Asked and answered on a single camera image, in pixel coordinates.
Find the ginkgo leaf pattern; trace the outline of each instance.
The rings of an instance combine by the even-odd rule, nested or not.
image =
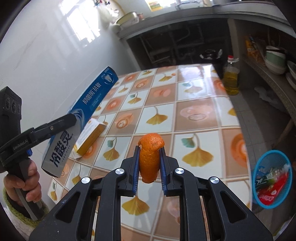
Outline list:
[[[152,73],[151,70],[146,70],[142,75],[148,75],[148,74],[150,74],[150,73]]]
[[[183,146],[189,147],[189,148],[194,148],[195,144],[193,142],[193,137],[191,138],[182,138],[181,139]]]
[[[202,88],[199,86],[191,86],[189,89],[184,90],[184,92],[189,94],[194,94],[194,93],[200,92],[201,90]]]
[[[132,200],[129,200],[129,201],[123,203],[122,208],[125,211],[127,211],[129,214],[138,216],[138,215],[148,212],[150,207],[147,203],[140,200],[138,198],[138,195],[136,195]]]
[[[128,102],[129,104],[135,104],[142,100],[142,98],[138,97],[138,92],[136,94],[130,95],[130,97],[132,99]]]
[[[190,82],[183,83],[182,85],[185,86],[185,87],[190,87],[191,86]]]
[[[74,185],[76,185],[76,184],[81,180],[81,177],[80,177],[81,164],[79,164],[79,165],[80,165],[79,173],[78,173],[78,175],[77,175],[76,177],[74,177],[74,178],[72,179],[72,183],[73,183]]]
[[[183,156],[182,161],[184,161],[185,163],[189,164],[192,167],[202,167],[205,164],[212,161],[214,156],[211,153],[204,151],[200,148],[200,140],[195,133],[193,134],[193,137],[196,138],[197,147],[194,151]],[[192,138],[183,138],[182,139],[183,145],[186,147],[190,147],[190,148],[195,147],[194,143],[192,145],[193,137]]]
[[[123,93],[124,91],[128,90],[128,88],[126,87],[126,85],[123,86],[123,89],[118,91],[118,93]]]
[[[171,78],[172,78],[172,76],[164,76],[163,78],[161,78],[159,80],[159,82],[167,81],[167,80],[170,80]]]
[[[52,188],[54,189],[53,191],[50,192],[50,196],[52,198],[52,200],[57,201],[57,193],[55,191],[57,184],[52,182]]]
[[[105,119],[103,120],[103,124],[106,126],[108,125],[108,122],[106,121],[106,115],[105,115]]]
[[[228,111],[228,114],[233,115],[233,116],[237,116],[233,107]]]
[[[107,146],[108,147],[112,147],[112,149],[110,149],[109,151],[106,151],[103,156],[104,158],[107,160],[107,161],[113,161],[113,160],[116,160],[119,158],[119,153],[118,151],[115,149],[115,146],[116,146],[116,143],[117,143],[117,137],[115,137],[114,140],[108,140],[107,141]]]
[[[57,194],[55,191],[50,192],[50,196],[51,196],[52,200],[57,201]]]
[[[146,121],[147,124],[151,124],[151,125],[158,125],[162,122],[164,122],[168,116],[167,115],[160,115],[158,113],[158,109],[156,106],[154,106],[154,108],[156,109],[156,115],[154,115],[153,117],[151,117],[149,120]]]

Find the blue plastic basket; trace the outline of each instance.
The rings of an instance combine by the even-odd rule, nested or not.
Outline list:
[[[271,205],[265,205],[259,200],[256,194],[255,179],[256,179],[257,170],[259,169],[260,166],[264,166],[268,170],[272,167],[281,168],[284,164],[288,164],[290,166],[288,180],[285,186],[283,186],[278,196],[275,198],[274,202]],[[265,154],[263,154],[258,160],[255,166],[255,169],[253,170],[253,175],[252,175],[253,200],[255,199],[255,202],[265,209],[275,208],[285,200],[285,198],[287,197],[290,191],[291,185],[292,185],[292,169],[291,169],[291,163],[287,158],[287,156],[278,150],[270,150]]]

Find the plastic bag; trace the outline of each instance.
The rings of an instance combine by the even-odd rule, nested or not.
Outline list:
[[[281,112],[287,113],[287,110],[273,90],[266,90],[263,87],[255,87],[254,90],[259,93],[259,98],[269,102],[271,106],[280,110]]]
[[[107,7],[104,4],[98,6],[100,18],[103,22],[110,24],[116,23],[116,20],[119,17],[119,11],[117,9],[113,10],[112,8]]]

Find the blue toothpaste box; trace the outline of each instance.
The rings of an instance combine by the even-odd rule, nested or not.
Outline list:
[[[114,70],[107,67],[83,92],[68,111],[77,121],[73,127],[51,137],[45,151],[42,169],[51,176],[60,177],[79,135],[92,114],[113,85],[118,81]]]

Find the metal screw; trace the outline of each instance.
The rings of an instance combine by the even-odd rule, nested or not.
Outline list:
[[[87,183],[89,183],[90,181],[91,181],[91,179],[90,179],[89,177],[84,177],[84,178],[81,179],[81,182],[82,182],[83,184],[87,184]]]
[[[8,109],[9,110],[9,108],[10,108],[10,99],[9,98],[7,98],[6,99],[6,109]]]
[[[218,177],[211,177],[210,178],[211,183],[218,183],[219,182],[219,178]]]
[[[124,173],[124,169],[118,168],[118,169],[115,170],[115,173],[118,174],[118,175],[123,174]]]
[[[16,110],[17,110],[17,106],[16,106],[16,104],[15,104],[15,101],[13,100],[12,101],[12,103],[11,103],[11,110],[12,110],[12,112],[13,113],[15,113],[16,112]]]
[[[178,167],[178,168],[175,169],[175,172],[176,172],[177,174],[183,174],[183,173],[184,173],[184,169]]]

